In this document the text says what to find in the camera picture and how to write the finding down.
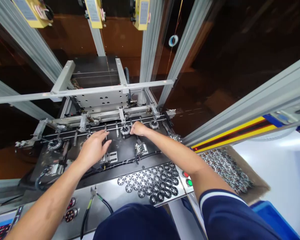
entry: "red component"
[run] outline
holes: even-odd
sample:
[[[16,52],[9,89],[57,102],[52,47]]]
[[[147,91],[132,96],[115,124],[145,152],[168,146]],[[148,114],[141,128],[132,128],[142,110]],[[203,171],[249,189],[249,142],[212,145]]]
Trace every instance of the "red component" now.
[[[185,171],[182,171],[182,175],[185,176],[185,177],[189,177],[189,174],[186,173]]]

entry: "forearm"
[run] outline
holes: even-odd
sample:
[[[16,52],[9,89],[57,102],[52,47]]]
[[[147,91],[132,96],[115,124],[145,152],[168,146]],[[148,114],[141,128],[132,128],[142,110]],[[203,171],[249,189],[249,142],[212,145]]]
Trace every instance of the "forearm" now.
[[[74,161],[20,219],[6,239],[51,239],[86,170],[84,165]]]

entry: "circular component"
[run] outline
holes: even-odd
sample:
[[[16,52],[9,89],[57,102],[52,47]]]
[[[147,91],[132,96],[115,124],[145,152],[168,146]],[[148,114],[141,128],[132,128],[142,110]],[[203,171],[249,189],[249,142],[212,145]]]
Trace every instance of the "circular component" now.
[[[146,195],[146,191],[143,188],[140,188],[138,191],[139,198],[144,198],[145,195]]]
[[[186,183],[187,183],[187,185],[188,185],[189,187],[192,187],[192,181],[191,181],[190,179],[187,179],[187,180],[186,180]]]
[[[134,190],[137,191],[140,188],[140,183],[139,182],[134,182],[132,187],[133,187]]]
[[[172,187],[172,181],[170,179],[166,180],[167,187]]]
[[[125,176],[125,177],[124,177],[124,181],[125,181],[126,183],[131,182],[131,177],[130,177],[130,175]]]
[[[176,187],[174,187],[174,186],[170,187],[170,191],[171,191],[171,193],[172,193],[173,196],[177,196],[178,193],[179,193],[178,189]]]
[[[130,183],[128,183],[128,184],[126,185],[126,192],[127,192],[127,193],[131,193],[131,192],[132,192],[132,185],[131,185]]]
[[[123,139],[127,139],[130,137],[130,127],[129,126],[127,126],[127,125],[122,126],[120,129],[120,132],[122,134]]]
[[[123,179],[123,177],[119,177],[118,178],[118,180],[117,180],[117,183],[118,183],[118,185],[123,185],[123,183],[124,183],[124,179]]]
[[[147,177],[151,176],[151,171],[149,169],[146,169],[144,172],[145,172]]]
[[[155,195],[152,194],[152,195],[149,197],[149,202],[150,202],[151,205],[155,205],[155,204],[157,203],[157,197],[156,197]]]
[[[189,177],[189,174],[186,173],[185,171],[182,171],[182,175],[183,175],[184,177]]]
[[[166,189],[166,183],[165,183],[165,182],[160,182],[160,183],[159,183],[159,188],[160,188],[161,190],[165,190],[165,189]]]
[[[172,178],[172,174],[171,174],[171,172],[167,172],[167,173],[166,173],[166,175],[167,175],[167,178],[169,178],[169,179],[171,179],[171,178]]]
[[[62,139],[56,138],[52,140],[52,143],[48,143],[48,149],[51,150],[57,150],[62,146]]]
[[[153,184],[154,184],[154,181],[153,181],[153,178],[148,178],[147,179],[147,184],[149,185],[149,186],[152,186]]]
[[[152,188],[151,188],[150,186],[147,186],[147,187],[146,187],[146,194],[147,194],[148,196],[150,196],[151,193],[152,193]]]
[[[71,198],[67,209],[72,208],[75,204],[76,204],[76,199],[75,198]]]
[[[155,193],[159,192],[159,185],[155,183],[155,184],[152,186],[152,191],[155,192]]]
[[[179,185],[179,180],[178,180],[176,177],[173,177],[173,178],[171,179],[171,181],[172,181],[172,184],[173,184],[173,185],[175,185],[175,186]]]
[[[150,127],[155,130],[159,127],[159,123],[158,122],[154,122],[154,120],[151,120],[149,123]]]
[[[76,208],[70,209],[66,215],[64,216],[66,222],[72,221],[78,214],[78,210]]]
[[[164,200],[164,195],[163,195],[162,192],[158,192],[158,193],[157,193],[157,199],[158,199],[159,202],[163,202],[163,200]]]
[[[163,169],[163,167],[160,165],[160,166],[158,167],[158,172],[159,172],[159,173],[163,173],[163,171],[164,171],[164,169]]]
[[[156,175],[158,173],[158,170],[156,168],[151,168],[151,172],[153,175]]]
[[[140,172],[138,173],[138,176],[139,176],[139,178],[143,179],[143,178],[144,178],[144,172],[143,172],[143,171],[140,171]]]
[[[165,181],[165,180],[167,180],[167,176],[166,176],[164,173],[161,173],[161,174],[160,174],[160,179],[161,179],[162,181]]]
[[[179,37],[177,35],[172,35],[169,39],[169,46],[174,47],[179,41]]]
[[[160,177],[158,175],[155,175],[153,177],[153,180],[154,180],[155,183],[159,183],[160,182]]]
[[[174,176],[174,177],[179,177],[179,172],[178,172],[176,169],[172,169],[172,170],[171,170],[171,174],[172,174],[172,176]]]
[[[132,178],[133,181],[137,181],[137,180],[138,180],[138,174],[133,173],[133,174],[131,175],[131,178]]]
[[[170,162],[170,163],[169,163],[169,167],[170,167],[171,169],[176,169],[176,165],[175,165],[173,162]]]
[[[171,191],[169,189],[165,189],[163,190],[163,195],[166,197],[166,198],[171,198]]]
[[[169,170],[170,170],[169,163],[165,163],[165,164],[163,165],[163,169],[164,169],[165,171],[169,171]]]
[[[141,185],[142,188],[145,188],[145,187],[147,186],[147,181],[144,180],[144,179],[142,179],[142,180],[140,181],[140,185]]]

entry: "black cable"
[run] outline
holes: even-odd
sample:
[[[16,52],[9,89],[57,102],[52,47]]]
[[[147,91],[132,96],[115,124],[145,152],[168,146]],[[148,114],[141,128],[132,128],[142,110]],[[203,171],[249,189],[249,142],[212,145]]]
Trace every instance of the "black cable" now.
[[[9,200],[7,200],[7,201],[1,203],[1,206],[4,205],[4,204],[6,204],[6,203],[8,203],[8,202],[11,202],[12,200],[15,200],[15,199],[17,199],[17,198],[19,198],[19,197],[22,197],[22,196],[23,196],[23,194],[22,194],[22,195],[19,195],[19,196],[16,196],[16,197],[13,197],[13,198],[11,198],[11,199],[9,199]]]

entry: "glass panel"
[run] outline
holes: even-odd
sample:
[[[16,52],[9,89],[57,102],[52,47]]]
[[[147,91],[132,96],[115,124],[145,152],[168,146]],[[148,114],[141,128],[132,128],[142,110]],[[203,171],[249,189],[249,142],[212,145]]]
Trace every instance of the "glass panel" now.
[[[164,108],[183,137],[300,59],[300,1],[216,1]]]

